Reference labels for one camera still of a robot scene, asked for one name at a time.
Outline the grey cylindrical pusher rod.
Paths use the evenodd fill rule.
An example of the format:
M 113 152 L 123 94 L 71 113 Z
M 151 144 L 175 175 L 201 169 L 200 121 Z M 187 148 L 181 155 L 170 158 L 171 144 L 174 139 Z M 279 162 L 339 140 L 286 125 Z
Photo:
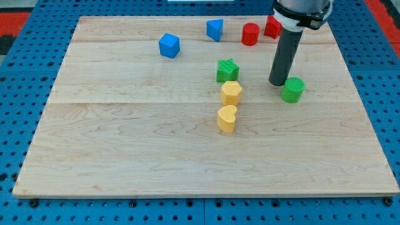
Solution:
M 272 85 L 283 86 L 286 82 L 302 35 L 302 31 L 292 32 L 282 29 L 269 74 L 269 82 Z

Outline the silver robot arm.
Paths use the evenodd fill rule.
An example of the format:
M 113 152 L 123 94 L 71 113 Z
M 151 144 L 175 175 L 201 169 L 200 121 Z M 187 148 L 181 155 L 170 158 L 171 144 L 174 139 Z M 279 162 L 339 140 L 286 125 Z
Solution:
M 318 30 L 331 15 L 333 0 L 275 0 L 274 17 L 282 32 L 277 44 L 269 82 L 283 86 L 288 78 L 303 31 Z

